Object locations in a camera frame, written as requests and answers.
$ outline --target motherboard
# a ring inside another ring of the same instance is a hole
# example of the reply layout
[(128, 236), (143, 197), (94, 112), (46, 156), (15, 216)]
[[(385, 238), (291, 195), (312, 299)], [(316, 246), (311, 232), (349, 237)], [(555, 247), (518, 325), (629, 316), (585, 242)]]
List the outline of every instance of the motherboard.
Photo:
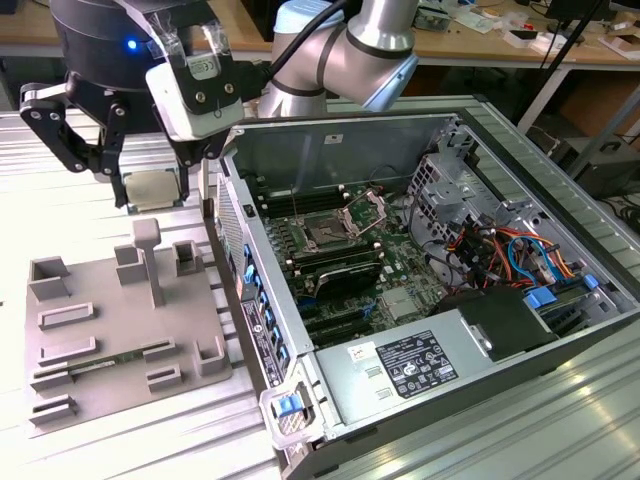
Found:
[[(393, 196), (356, 187), (263, 209), (273, 251), (320, 348), (424, 318), (446, 295), (446, 279), (425, 261)], [(322, 208), (335, 202), (342, 206)]]

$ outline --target black cylinder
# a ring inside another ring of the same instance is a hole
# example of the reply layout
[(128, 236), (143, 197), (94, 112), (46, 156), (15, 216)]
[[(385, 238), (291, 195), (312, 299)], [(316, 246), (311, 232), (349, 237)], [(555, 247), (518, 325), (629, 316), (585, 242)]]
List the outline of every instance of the black cylinder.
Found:
[(116, 91), (146, 90), (149, 36), (111, 0), (50, 0), (67, 68)]

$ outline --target power supply label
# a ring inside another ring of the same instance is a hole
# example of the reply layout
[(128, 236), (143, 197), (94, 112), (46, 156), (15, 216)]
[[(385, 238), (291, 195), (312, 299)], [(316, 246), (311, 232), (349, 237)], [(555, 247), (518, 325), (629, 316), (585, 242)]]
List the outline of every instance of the power supply label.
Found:
[(251, 340), (253, 340), (253, 345), (256, 348), (258, 359), (262, 365), (262, 371), (266, 377), (265, 379), (269, 387), (276, 387), (282, 383), (282, 375), (280, 374), (278, 363), (272, 353), (269, 332), (260, 321), (258, 307), (254, 301), (243, 302), (242, 310), (244, 310), (244, 316), (249, 326), (249, 333), (251, 333)]
[(377, 347), (376, 352), (402, 398), (458, 378), (431, 330)]

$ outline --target chipset heatsink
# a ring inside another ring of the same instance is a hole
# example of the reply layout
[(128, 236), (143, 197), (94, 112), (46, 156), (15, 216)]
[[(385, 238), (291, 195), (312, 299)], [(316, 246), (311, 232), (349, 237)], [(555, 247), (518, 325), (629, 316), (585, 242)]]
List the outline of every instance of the chipset heatsink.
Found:
[(382, 294), (382, 301), (394, 320), (418, 313), (415, 302), (404, 287), (387, 290)]

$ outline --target blue latch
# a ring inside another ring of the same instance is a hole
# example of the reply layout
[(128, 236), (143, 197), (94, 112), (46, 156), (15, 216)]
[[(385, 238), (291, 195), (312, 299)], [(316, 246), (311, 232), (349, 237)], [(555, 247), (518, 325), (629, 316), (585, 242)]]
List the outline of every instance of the blue latch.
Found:
[(253, 277), (256, 274), (256, 267), (254, 265), (249, 265), (247, 267), (247, 271), (244, 272), (244, 283), (249, 284), (253, 282)]
[(278, 348), (282, 343), (282, 334), (280, 333), (280, 329), (278, 327), (273, 328), (273, 334), (271, 334), (271, 343)]
[(287, 352), (287, 347), (285, 347), (284, 345), (281, 346), (278, 352), (280, 353), (279, 356), (282, 365), (284, 366), (284, 368), (287, 368), (289, 366), (289, 352)]
[(590, 273), (584, 276), (584, 284), (589, 287), (589, 290), (595, 290), (600, 285), (598, 279)]
[(267, 308), (264, 312), (264, 318), (267, 320), (267, 328), (271, 330), (276, 324), (276, 317), (270, 308)]
[(550, 303), (558, 300), (556, 296), (551, 293), (551, 290), (549, 290), (548, 287), (540, 287), (535, 290), (531, 290), (526, 299), (532, 308), (544, 307), (545, 305), (549, 305)]
[(302, 410), (304, 410), (304, 405), (302, 404), (302, 399), (297, 394), (282, 397), (275, 404), (276, 416), (278, 418), (293, 415), (294, 413), (301, 412)]

